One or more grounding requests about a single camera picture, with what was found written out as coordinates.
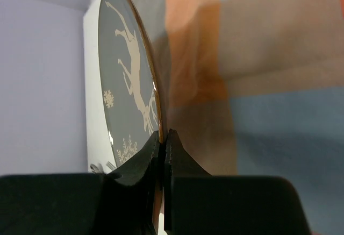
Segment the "dark round deer plate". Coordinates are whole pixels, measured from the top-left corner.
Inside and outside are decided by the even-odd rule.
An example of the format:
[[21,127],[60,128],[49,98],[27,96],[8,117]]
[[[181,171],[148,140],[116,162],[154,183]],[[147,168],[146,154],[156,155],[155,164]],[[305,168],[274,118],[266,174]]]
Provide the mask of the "dark round deer plate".
[[105,121],[116,167],[149,137],[165,139],[153,51],[132,0],[100,0],[98,62]]

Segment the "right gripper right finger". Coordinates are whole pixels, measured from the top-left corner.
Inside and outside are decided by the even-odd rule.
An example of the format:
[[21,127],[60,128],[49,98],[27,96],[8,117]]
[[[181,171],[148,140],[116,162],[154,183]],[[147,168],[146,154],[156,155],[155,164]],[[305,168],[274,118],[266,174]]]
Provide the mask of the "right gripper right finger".
[[176,130],[170,129],[166,142],[164,161],[165,177],[208,177],[204,170],[184,149]]

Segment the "orange grey checkered cloth napkin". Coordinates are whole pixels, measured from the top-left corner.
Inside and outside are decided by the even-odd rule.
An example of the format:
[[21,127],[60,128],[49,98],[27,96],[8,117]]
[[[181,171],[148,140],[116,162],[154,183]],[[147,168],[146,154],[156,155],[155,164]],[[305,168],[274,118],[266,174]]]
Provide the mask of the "orange grey checkered cloth napkin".
[[343,0],[133,0],[161,104],[214,175],[278,175],[343,234]]

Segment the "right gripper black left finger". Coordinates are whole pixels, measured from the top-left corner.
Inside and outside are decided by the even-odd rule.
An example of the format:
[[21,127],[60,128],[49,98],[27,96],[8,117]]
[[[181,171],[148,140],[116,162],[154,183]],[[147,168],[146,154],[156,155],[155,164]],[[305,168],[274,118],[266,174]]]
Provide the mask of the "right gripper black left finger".
[[142,149],[119,168],[104,175],[105,189],[154,189],[159,172],[159,133],[148,138]]

